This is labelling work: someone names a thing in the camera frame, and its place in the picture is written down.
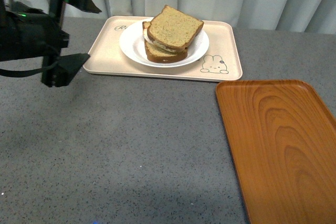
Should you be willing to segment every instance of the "bread slice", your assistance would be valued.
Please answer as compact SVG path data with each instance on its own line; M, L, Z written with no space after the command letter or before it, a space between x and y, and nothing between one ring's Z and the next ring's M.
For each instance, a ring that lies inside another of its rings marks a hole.
M153 42L148 38L148 35L147 35L147 28L149 27L151 23L149 21L143 21L142 22L142 32L143 32L143 37L144 39L150 43L150 44L153 44Z
M142 22L142 30L143 36L145 38L145 51L147 54L147 58L149 61L156 62L156 63L174 63L181 60L184 60L188 56L188 49L185 48L182 52L168 52L160 47L155 46L148 38L147 35L147 28L149 27L150 22Z
M203 28L204 22L165 5L147 29L150 41L170 51L182 52Z

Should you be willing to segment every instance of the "white plate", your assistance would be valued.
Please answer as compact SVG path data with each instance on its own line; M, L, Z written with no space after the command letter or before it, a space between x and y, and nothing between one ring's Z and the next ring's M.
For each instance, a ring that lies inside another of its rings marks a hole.
M152 18L147 18L130 25L122 32L119 39L119 45L123 53L130 59L151 67L157 68L173 68L180 67L197 61L209 48L209 38L206 32L202 29L194 41L188 47L188 56L184 60L174 63L156 63L147 60L147 55L144 46L144 38L142 33L142 22L151 21Z

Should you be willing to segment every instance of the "wooden tray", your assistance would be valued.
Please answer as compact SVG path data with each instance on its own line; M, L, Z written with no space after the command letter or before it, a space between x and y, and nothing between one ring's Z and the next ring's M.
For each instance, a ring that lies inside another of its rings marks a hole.
M84 69L93 74L139 76L200 81L238 80L243 71L232 27L225 22L204 21L209 49L198 61L175 68L144 66L120 49L119 37L130 25L148 17L114 16L106 20L93 43Z
M336 120L308 84L216 88L251 223L336 223Z

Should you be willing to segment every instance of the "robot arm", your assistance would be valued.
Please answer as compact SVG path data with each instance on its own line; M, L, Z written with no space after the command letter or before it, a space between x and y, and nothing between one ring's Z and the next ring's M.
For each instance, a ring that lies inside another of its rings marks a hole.
M13 1L10 10L6 10L4 0L0 0L0 61L43 56L40 69L0 69L0 75L27 77L42 73L41 82L49 87L67 86L71 82L90 56L60 56L61 49L69 43L69 34L61 28L66 3L84 12L101 12L92 0L50 0L49 14Z

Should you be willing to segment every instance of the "orange wood-grain tray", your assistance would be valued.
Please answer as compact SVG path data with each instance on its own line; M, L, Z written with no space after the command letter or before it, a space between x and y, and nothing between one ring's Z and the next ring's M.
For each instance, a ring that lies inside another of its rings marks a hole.
M336 223L336 120L298 80L229 81L216 96L255 223Z

